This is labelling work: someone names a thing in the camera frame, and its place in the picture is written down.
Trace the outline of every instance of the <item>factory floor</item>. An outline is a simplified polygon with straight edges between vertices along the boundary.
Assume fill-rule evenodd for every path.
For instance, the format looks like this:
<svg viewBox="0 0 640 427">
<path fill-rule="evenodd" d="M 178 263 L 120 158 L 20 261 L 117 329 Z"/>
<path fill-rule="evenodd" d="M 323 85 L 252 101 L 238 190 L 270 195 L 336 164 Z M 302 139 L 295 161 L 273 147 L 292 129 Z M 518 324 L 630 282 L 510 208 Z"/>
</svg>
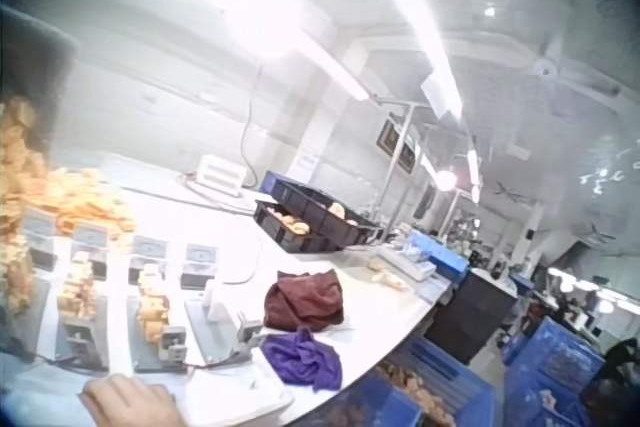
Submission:
<svg viewBox="0 0 640 427">
<path fill-rule="evenodd" d="M 476 354 L 469 368 L 493 386 L 496 395 L 494 427 L 502 427 L 505 367 L 500 357 L 500 349 L 496 346 L 495 336 Z"/>
</svg>

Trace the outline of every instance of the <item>ceiling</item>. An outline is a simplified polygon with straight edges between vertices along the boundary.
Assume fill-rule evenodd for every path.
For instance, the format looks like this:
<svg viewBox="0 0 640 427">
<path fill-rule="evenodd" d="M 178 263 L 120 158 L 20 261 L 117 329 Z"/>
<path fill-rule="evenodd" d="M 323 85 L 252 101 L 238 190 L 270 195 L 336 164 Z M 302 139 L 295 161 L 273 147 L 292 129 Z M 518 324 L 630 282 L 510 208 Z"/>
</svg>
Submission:
<svg viewBox="0 0 640 427">
<path fill-rule="evenodd" d="M 393 0 L 311 1 L 358 36 L 411 35 Z M 561 48 L 553 58 L 559 69 L 584 65 L 613 79 L 616 89 L 634 95 L 640 91 L 636 41 L 640 17 L 635 15 L 635 0 L 428 2 L 443 37 L 444 33 L 500 35 L 529 49 L 532 60 L 560 39 Z M 495 9 L 493 17 L 484 14 L 489 6 Z M 587 234 L 593 223 L 616 237 L 606 244 L 592 242 L 593 246 L 637 255 L 640 211 L 634 192 L 640 185 L 640 164 L 634 162 L 640 161 L 640 106 L 628 102 L 622 109 L 613 108 L 608 99 L 615 93 L 585 94 L 553 76 L 535 75 L 528 64 L 514 68 L 491 56 L 479 60 L 451 51 L 449 61 L 463 99 L 463 117 L 482 157 L 481 205 L 524 222 L 531 205 L 542 202 L 546 208 L 541 228 L 569 227 L 592 242 Z M 426 100 L 420 83 L 431 69 L 421 52 L 377 50 L 368 68 L 396 97 Z M 435 120 L 430 113 L 420 118 Z M 454 122 L 447 122 L 456 129 Z M 443 151 L 451 145 L 442 142 L 430 150 L 450 158 L 455 152 Z M 460 143 L 461 152 L 464 145 Z M 607 175 L 600 177 L 604 169 Z M 520 200 L 496 193 L 499 183 L 519 194 Z"/>
</svg>

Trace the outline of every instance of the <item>purple cloth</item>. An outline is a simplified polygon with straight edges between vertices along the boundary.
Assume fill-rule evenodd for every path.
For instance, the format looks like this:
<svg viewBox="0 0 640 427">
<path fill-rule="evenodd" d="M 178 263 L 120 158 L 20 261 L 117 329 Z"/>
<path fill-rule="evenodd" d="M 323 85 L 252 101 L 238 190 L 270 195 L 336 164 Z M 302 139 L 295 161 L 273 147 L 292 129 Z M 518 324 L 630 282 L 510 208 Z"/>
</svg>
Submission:
<svg viewBox="0 0 640 427">
<path fill-rule="evenodd" d="M 269 335 L 262 353 L 285 384 L 312 385 L 313 391 L 340 390 L 342 364 L 333 347 L 317 342 L 306 328 Z"/>
</svg>

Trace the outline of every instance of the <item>metal pole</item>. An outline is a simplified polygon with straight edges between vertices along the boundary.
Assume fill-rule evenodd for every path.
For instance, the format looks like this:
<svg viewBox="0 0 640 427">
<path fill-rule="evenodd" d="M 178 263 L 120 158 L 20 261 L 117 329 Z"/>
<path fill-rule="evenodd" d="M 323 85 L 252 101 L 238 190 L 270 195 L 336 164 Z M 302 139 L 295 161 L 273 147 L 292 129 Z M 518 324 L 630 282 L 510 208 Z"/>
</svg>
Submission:
<svg viewBox="0 0 640 427">
<path fill-rule="evenodd" d="M 456 204 L 458 203 L 459 197 L 460 197 L 460 189 L 456 189 L 456 194 L 453 196 L 451 205 L 449 205 L 447 216 L 444 218 L 444 222 L 442 222 L 442 227 L 440 227 L 440 232 L 438 232 L 438 237 L 442 237 L 447 232 L 447 229 L 449 228 L 449 222 L 451 222 L 451 218 L 453 217 L 453 211 L 456 209 Z"/>
<path fill-rule="evenodd" d="M 387 174 L 384 177 L 384 182 L 382 183 L 382 189 L 380 189 L 380 193 L 378 194 L 378 198 L 373 204 L 373 209 L 371 209 L 371 219 L 373 221 L 378 217 L 378 212 L 380 211 L 380 206 L 382 205 L 382 201 L 384 200 L 384 196 L 387 194 L 387 190 L 389 190 L 389 184 L 391 183 L 391 176 L 393 175 L 393 169 L 398 163 L 398 159 L 400 158 L 400 153 L 402 152 L 402 147 L 404 147 L 404 139 L 407 138 L 407 132 L 409 131 L 409 126 L 411 125 L 411 118 L 413 117 L 413 111 L 416 106 L 414 104 L 409 105 L 409 110 L 407 111 L 407 117 L 404 119 L 404 124 L 402 125 L 402 130 L 400 131 L 400 137 L 398 138 L 398 142 L 396 143 L 396 148 L 393 151 L 393 155 L 391 156 L 391 162 L 389 163 L 389 168 L 387 169 Z"/>
<path fill-rule="evenodd" d="M 416 163 L 413 166 L 413 170 L 411 171 L 411 175 L 409 175 L 409 181 L 407 182 L 407 185 L 405 185 L 404 191 L 402 192 L 402 195 L 400 196 L 400 201 L 398 202 L 398 205 L 396 205 L 396 209 L 393 211 L 393 214 L 391 215 L 391 218 L 389 219 L 389 223 L 385 227 L 384 233 L 382 234 L 382 241 L 383 242 L 385 241 L 387 236 L 391 233 L 391 230 L 393 229 L 393 225 L 395 224 L 396 219 L 398 218 L 398 215 L 400 214 L 400 210 L 402 209 L 402 205 L 404 204 L 404 201 L 407 199 L 407 194 L 409 194 L 409 189 L 411 189 L 411 185 L 413 184 L 413 179 L 417 175 L 417 172 L 420 170 L 420 161 L 422 160 L 422 156 L 426 155 L 426 153 L 427 153 L 427 141 L 428 140 L 429 140 L 429 131 L 427 130 L 424 133 L 424 139 L 422 139 L 422 143 L 420 144 L 420 155 L 416 159 Z"/>
</svg>

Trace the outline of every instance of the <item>finger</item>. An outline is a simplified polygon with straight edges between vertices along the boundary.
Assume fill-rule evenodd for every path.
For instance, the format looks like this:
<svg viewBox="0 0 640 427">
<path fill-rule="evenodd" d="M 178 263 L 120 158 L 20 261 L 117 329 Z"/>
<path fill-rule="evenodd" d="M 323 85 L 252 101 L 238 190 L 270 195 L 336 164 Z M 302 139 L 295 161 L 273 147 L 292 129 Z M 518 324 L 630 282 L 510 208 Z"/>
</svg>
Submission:
<svg viewBox="0 0 640 427">
<path fill-rule="evenodd" d="M 140 392 L 133 381 L 122 374 L 115 374 L 107 379 L 122 401 L 127 405 L 133 405 L 140 398 Z"/>
<path fill-rule="evenodd" d="M 107 418 L 107 412 L 118 412 L 127 407 L 113 384 L 107 380 L 90 380 L 84 384 L 82 393 L 91 397 Z"/>
<path fill-rule="evenodd" d="M 156 398 L 155 394 L 151 390 L 151 387 L 146 382 L 140 380 L 137 377 L 132 377 L 131 383 L 136 388 L 136 390 L 138 391 L 138 394 L 141 397 L 147 400 L 154 400 Z"/>
<path fill-rule="evenodd" d="M 171 394 L 171 392 L 169 392 L 169 390 L 164 385 L 154 384 L 150 385 L 149 387 L 151 388 L 151 392 L 153 392 L 153 395 L 155 395 L 158 400 L 170 402 L 175 401 L 175 397 L 173 396 L 173 394 Z"/>
<path fill-rule="evenodd" d="M 93 417 L 93 421 L 98 427 L 109 427 L 109 422 L 102 412 L 102 409 L 90 396 L 87 394 L 79 394 L 78 398 L 80 402 L 82 402 L 82 405 L 89 411 L 89 414 Z"/>
</svg>

